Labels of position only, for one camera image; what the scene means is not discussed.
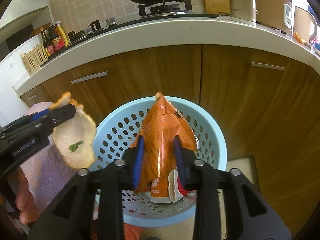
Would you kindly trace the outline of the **person hand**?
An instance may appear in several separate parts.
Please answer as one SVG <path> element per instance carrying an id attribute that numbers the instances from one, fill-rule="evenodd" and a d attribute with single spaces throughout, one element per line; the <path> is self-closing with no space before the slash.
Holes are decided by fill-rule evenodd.
<path id="1" fill-rule="evenodd" d="M 18 167 L 17 181 L 19 184 L 16 194 L 16 206 L 20 211 L 20 221 L 27 225 L 35 222 L 39 217 L 39 210 L 34 202 L 34 197 L 29 191 L 29 183 L 23 170 Z"/>

